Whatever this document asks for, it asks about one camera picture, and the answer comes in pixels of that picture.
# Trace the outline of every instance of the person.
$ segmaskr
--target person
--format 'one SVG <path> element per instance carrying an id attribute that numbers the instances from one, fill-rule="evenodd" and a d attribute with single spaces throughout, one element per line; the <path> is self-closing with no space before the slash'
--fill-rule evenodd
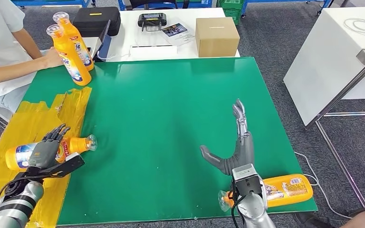
<path id="1" fill-rule="evenodd" d="M 323 220 L 321 220 L 314 213 L 295 213 L 294 219 L 302 228 L 335 228 Z M 365 228 L 365 211 L 360 212 L 341 228 Z"/>
<path id="2" fill-rule="evenodd" d="M 0 107 L 14 113 L 37 71 L 62 64 L 55 49 L 43 55 L 23 27 L 25 14 L 0 0 Z"/>

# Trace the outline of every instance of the white sleeve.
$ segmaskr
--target white sleeve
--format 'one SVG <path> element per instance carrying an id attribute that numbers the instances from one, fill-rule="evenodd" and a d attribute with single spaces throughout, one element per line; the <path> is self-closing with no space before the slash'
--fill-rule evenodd
<path id="1" fill-rule="evenodd" d="M 0 0 L 0 13 L 11 32 L 23 28 L 24 13 L 11 0 Z"/>

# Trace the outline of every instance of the white shirt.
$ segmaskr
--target white shirt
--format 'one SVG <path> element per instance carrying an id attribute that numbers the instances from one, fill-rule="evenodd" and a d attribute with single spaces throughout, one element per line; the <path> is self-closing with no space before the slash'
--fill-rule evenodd
<path id="1" fill-rule="evenodd" d="M 0 0 L 0 67 L 22 63 L 32 58 L 15 41 L 12 32 L 23 28 L 24 13 L 10 0 Z M 36 73 L 0 83 L 0 96 L 30 84 Z"/>

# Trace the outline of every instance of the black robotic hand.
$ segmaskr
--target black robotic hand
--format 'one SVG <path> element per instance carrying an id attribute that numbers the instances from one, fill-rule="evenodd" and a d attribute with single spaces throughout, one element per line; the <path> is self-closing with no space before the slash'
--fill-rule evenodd
<path id="1" fill-rule="evenodd" d="M 46 169 L 58 164 L 55 157 L 57 156 L 59 143 L 64 138 L 66 132 L 70 130 L 70 127 L 65 126 L 65 124 L 62 124 L 48 132 L 43 140 L 37 143 L 29 159 L 30 167 Z"/>

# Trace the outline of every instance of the detergent bottle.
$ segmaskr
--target detergent bottle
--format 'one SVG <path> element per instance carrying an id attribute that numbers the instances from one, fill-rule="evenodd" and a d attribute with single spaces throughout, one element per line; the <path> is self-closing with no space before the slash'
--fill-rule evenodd
<path id="1" fill-rule="evenodd" d="M 62 58 L 62 62 L 64 62 L 73 81 L 79 86 L 89 84 L 92 80 L 89 71 L 86 69 L 82 60 L 80 60 L 73 42 L 64 35 L 59 25 L 49 26 L 47 28 L 47 34 L 52 37 L 54 47 Z"/>
<path id="2" fill-rule="evenodd" d="M 6 165 L 10 170 L 24 170 L 29 166 L 29 158 L 38 142 L 21 145 L 6 151 Z M 66 157 L 77 152 L 95 151 L 97 148 L 97 139 L 94 135 L 86 138 L 64 138 L 59 144 L 56 160 L 63 163 Z"/>
<path id="3" fill-rule="evenodd" d="M 299 203 L 313 197 L 313 188 L 302 174 L 291 174 L 264 179 L 268 208 Z M 232 191 L 220 191 L 219 205 L 223 211 L 232 208 Z"/>
<path id="4" fill-rule="evenodd" d="M 85 64 L 88 71 L 94 68 L 92 57 L 80 35 L 79 30 L 70 23 L 69 14 L 58 12 L 52 17 L 54 21 L 63 28 L 65 36 L 67 36 L 75 44 L 75 49 L 80 59 Z"/>

